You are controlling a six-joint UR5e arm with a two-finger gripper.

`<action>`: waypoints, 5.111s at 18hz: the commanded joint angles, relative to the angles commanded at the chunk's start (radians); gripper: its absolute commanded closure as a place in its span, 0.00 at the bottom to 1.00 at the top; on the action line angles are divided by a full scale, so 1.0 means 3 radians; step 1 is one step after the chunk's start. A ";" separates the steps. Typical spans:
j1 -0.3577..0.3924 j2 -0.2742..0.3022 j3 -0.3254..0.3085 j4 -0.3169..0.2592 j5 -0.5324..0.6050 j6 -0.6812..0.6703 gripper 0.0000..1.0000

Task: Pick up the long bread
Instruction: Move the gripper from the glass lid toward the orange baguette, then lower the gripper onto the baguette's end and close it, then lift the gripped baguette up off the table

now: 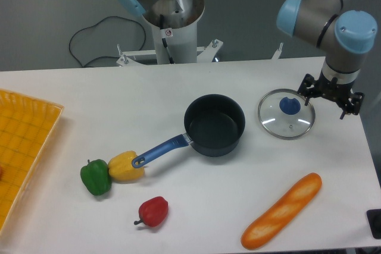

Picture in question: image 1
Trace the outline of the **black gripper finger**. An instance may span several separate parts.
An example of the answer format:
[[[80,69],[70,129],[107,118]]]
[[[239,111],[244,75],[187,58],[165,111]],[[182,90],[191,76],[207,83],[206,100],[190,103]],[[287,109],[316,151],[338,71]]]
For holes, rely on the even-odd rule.
[[[314,77],[310,74],[306,74],[299,85],[297,94],[304,98],[304,105],[308,105],[311,98],[314,97],[315,89],[314,84],[316,83]]]
[[[358,115],[364,98],[365,94],[362,92],[351,93],[341,106],[342,113],[340,119],[343,120],[346,115]]]

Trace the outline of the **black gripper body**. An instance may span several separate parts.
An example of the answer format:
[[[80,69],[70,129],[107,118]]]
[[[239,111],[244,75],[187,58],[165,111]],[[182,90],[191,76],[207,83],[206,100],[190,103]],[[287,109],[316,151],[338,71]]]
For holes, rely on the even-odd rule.
[[[324,75],[320,75],[313,87],[312,97],[324,98],[333,102],[345,102],[351,96],[351,89],[354,82],[339,84],[336,77],[328,80]]]

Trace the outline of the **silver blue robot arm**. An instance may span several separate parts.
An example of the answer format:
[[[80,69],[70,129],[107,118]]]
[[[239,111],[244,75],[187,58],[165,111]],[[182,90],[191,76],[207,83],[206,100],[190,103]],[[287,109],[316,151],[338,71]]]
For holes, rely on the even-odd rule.
[[[197,23],[204,0],[118,0],[131,14],[151,26],[159,64],[206,60],[197,51]],[[343,115],[358,114],[364,99],[352,86],[374,44],[376,20],[364,11],[345,11],[349,0],[286,0],[277,15],[279,30],[325,51],[319,78],[306,75],[298,94],[306,100],[335,102]]]

